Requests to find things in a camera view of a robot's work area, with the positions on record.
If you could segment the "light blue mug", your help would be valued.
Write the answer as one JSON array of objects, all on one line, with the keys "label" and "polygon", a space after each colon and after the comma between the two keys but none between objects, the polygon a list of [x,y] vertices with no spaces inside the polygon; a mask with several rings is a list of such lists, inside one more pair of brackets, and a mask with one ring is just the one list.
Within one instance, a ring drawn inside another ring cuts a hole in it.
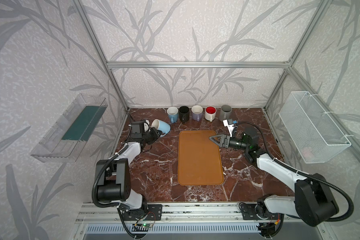
[{"label": "light blue mug", "polygon": [[158,131],[161,131],[162,132],[161,137],[164,137],[171,130],[171,126],[169,124],[158,119],[155,119],[152,122],[151,127],[157,129]]}]

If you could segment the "grey mug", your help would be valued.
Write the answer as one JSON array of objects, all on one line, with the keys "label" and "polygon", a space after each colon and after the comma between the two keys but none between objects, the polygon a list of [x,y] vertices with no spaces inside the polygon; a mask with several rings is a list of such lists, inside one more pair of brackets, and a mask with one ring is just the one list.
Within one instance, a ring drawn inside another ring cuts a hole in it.
[{"label": "grey mug", "polygon": [[231,113],[232,113],[232,107],[231,106],[229,106],[229,105],[221,106],[219,120],[221,122],[223,122],[224,120],[230,119],[231,118]]}]

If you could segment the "white mug red inside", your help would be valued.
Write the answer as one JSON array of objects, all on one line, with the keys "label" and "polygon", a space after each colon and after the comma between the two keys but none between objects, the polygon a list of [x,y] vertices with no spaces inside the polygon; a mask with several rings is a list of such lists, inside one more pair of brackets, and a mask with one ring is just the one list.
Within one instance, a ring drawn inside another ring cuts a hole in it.
[{"label": "white mug red inside", "polygon": [[208,106],[205,109],[205,119],[212,122],[216,117],[217,109],[213,106]]}]

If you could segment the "blue dotted floral mug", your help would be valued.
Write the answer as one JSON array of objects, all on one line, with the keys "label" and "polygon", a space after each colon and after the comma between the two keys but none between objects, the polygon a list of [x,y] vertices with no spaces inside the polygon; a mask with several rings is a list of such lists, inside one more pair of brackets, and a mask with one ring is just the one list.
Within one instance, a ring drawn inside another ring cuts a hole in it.
[{"label": "blue dotted floral mug", "polygon": [[174,124],[178,121],[179,109],[177,107],[169,107],[167,109],[167,114],[171,124]]}]

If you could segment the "lilac mug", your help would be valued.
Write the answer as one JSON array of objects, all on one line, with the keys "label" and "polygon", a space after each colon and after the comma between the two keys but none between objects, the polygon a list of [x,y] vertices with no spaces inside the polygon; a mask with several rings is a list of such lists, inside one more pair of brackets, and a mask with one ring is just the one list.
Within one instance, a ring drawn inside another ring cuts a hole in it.
[{"label": "lilac mug", "polygon": [[192,119],[194,121],[201,121],[202,120],[202,116],[203,116],[203,107],[199,106],[199,105],[195,105],[191,108],[191,112],[192,112]]}]

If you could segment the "black mug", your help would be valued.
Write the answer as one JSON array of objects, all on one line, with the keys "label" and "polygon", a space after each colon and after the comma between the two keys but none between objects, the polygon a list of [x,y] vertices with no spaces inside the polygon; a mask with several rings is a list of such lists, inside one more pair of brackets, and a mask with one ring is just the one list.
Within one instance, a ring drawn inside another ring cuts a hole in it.
[{"label": "black mug", "polygon": [[188,122],[190,119],[190,108],[187,106],[181,106],[179,108],[179,118],[183,124]]}]

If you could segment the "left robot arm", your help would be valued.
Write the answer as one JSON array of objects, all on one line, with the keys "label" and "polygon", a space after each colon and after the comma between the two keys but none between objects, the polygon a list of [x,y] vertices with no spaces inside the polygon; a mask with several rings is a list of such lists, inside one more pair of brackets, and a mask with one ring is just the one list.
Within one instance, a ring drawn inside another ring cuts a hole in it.
[{"label": "left robot arm", "polygon": [[132,190],[130,163],[168,132],[146,121],[131,122],[124,146],[96,163],[92,201],[98,208],[118,208],[122,220],[140,220],[149,214],[146,198]]}]

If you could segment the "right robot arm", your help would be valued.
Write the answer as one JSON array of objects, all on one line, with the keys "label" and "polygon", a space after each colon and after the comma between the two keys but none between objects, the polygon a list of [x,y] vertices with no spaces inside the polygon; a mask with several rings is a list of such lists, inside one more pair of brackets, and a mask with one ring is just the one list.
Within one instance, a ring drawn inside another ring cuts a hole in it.
[{"label": "right robot arm", "polygon": [[258,199],[257,214],[276,213],[301,219],[311,227],[322,222],[340,222],[352,216],[355,210],[351,197],[339,187],[329,183],[320,174],[308,174],[273,157],[267,145],[259,146],[264,138],[261,129],[250,123],[252,129],[236,137],[241,122],[223,121],[229,135],[215,135],[209,139],[220,148],[243,151],[245,159],[256,168],[271,174],[293,192],[293,197],[266,195]]}]

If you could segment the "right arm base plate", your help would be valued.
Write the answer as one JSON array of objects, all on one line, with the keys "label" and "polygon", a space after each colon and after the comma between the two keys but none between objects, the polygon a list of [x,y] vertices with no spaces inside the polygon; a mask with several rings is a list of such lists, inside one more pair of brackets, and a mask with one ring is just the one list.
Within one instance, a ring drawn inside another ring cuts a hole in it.
[{"label": "right arm base plate", "polygon": [[279,219],[278,214],[273,214],[262,204],[256,203],[239,203],[239,210],[244,220],[254,221],[276,221]]}]

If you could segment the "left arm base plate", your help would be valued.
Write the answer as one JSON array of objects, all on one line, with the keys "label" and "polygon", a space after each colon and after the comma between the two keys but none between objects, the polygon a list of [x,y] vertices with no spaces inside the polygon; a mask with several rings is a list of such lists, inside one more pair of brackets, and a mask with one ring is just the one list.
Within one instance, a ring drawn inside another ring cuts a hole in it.
[{"label": "left arm base plate", "polygon": [[124,221],[160,221],[163,205],[148,204],[138,210],[121,211]]}]

